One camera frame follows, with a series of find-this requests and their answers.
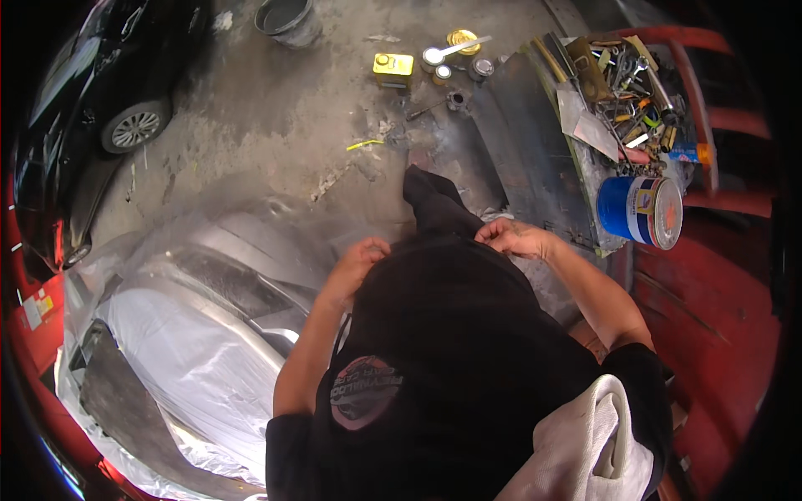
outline sticker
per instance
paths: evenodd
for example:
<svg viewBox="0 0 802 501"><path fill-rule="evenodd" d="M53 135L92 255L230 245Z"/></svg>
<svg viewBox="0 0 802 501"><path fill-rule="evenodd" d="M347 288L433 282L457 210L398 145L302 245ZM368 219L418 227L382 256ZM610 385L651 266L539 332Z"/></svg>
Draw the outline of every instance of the sticker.
<svg viewBox="0 0 802 501"><path fill-rule="evenodd" d="M39 314L44 316L45 313L53 309L53 299L51 299L51 297L48 296L42 299L41 301L36 301L36 307L39 310Z"/></svg>
<svg viewBox="0 0 802 501"><path fill-rule="evenodd" d="M36 330L42 324L42 315L39 314L36 298L33 296L27 298L22 302L22 307L25 309L25 316L28 319L30 330Z"/></svg>
<svg viewBox="0 0 802 501"><path fill-rule="evenodd" d="M374 356L360 357L337 374L329 395L331 415L346 430L376 420L403 384L395 367Z"/></svg>
<svg viewBox="0 0 802 501"><path fill-rule="evenodd" d="M635 241L656 245L654 238L654 197L659 179L636 177L626 195L626 226Z"/></svg>

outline black car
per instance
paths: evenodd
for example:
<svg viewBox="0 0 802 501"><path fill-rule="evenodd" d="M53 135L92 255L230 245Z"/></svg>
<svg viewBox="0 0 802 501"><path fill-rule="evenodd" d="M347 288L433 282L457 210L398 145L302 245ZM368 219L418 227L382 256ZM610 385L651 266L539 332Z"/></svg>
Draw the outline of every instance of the black car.
<svg viewBox="0 0 802 501"><path fill-rule="evenodd" d="M89 253L92 218L119 155L167 126L170 90L210 11L208 0L83 4L63 20L69 35L54 50L12 152L22 251L37 278Z"/></svg>

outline blue paint can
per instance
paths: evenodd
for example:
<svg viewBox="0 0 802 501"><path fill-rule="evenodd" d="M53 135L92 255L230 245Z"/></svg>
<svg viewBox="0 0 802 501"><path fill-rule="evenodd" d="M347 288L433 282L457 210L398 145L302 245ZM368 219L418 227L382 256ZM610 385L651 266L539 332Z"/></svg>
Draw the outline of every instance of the blue paint can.
<svg viewBox="0 0 802 501"><path fill-rule="evenodd" d="M683 197L667 177L611 177L596 201L604 229L667 250L683 227Z"/></svg>

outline printed logo on shirt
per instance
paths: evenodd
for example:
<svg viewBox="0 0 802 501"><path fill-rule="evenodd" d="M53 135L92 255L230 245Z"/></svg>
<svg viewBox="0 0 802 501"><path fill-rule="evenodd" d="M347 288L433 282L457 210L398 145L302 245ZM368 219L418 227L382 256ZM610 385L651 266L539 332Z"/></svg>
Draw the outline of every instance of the printed logo on shirt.
<svg viewBox="0 0 802 501"><path fill-rule="evenodd" d="M360 357L341 370L331 387L331 415L346 430L372 423L390 405L403 383L395 367L374 356Z"/></svg>

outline yellow wire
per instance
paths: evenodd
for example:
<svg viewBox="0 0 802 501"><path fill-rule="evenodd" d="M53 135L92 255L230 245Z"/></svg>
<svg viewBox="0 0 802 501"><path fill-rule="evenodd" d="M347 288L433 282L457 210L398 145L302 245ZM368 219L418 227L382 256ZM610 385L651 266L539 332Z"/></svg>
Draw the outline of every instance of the yellow wire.
<svg viewBox="0 0 802 501"><path fill-rule="evenodd" d="M346 151L350 152L351 150L355 150L358 147L362 147L365 146L366 144L371 144L371 143L384 144L384 141L379 141L378 139L369 139L367 141L362 141L361 143L350 145L349 147L346 148Z"/></svg>

